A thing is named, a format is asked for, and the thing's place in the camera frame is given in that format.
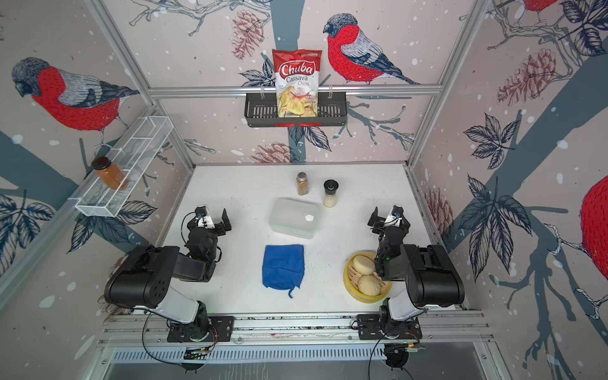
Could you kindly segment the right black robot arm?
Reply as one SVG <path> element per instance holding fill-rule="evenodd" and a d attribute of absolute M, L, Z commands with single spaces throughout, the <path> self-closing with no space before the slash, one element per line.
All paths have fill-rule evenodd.
<path fill-rule="evenodd" d="M 381 217 L 375 209 L 367 223 L 378 235 L 375 270 L 381 280 L 402 282 L 404 290 L 383 301 L 380 331 L 385 337 L 420 337 L 410 330 L 429 306 L 451 307 L 465 300 L 465 287 L 442 245 L 405 244 L 410 222 L 402 207 L 394 205 Z"/>

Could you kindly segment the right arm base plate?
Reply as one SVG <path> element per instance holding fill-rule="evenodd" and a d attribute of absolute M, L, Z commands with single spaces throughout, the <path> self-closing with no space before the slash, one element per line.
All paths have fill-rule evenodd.
<path fill-rule="evenodd" d="M 352 326 L 360 340 L 378 340 L 381 335 L 392 340 L 420 340 L 423 337 L 418 318 L 394 321 L 377 313 L 363 313 L 356 316 Z"/>

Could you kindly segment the clear plastic lunch box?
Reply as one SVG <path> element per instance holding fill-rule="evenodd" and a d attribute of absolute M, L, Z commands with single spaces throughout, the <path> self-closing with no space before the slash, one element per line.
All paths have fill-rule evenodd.
<path fill-rule="evenodd" d="M 321 212 L 320 204 L 279 198 L 272 207 L 269 226 L 280 234 L 312 239 L 318 230 Z"/>

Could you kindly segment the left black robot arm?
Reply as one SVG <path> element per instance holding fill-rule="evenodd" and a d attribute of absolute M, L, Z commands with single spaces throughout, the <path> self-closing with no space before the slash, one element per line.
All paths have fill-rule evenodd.
<path fill-rule="evenodd" d="M 129 309 L 145 310 L 167 321 L 169 343 L 228 342 L 234 318 L 211 317 L 207 306 L 184 295 L 171 280 L 208 283 L 223 253 L 220 236 L 232 230 L 226 210 L 216 222 L 206 206 L 197 207 L 187 222 L 188 240 L 183 254 L 174 245 L 139 247 L 131 251 L 104 290 L 107 303 Z"/>

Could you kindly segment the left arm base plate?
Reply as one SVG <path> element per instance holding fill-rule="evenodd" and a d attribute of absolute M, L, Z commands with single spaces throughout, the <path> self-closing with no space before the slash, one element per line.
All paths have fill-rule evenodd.
<path fill-rule="evenodd" d="M 218 316 L 198 318 L 188 324 L 169 322 L 169 343 L 218 343 L 229 342 L 234 328 L 234 317 Z"/>

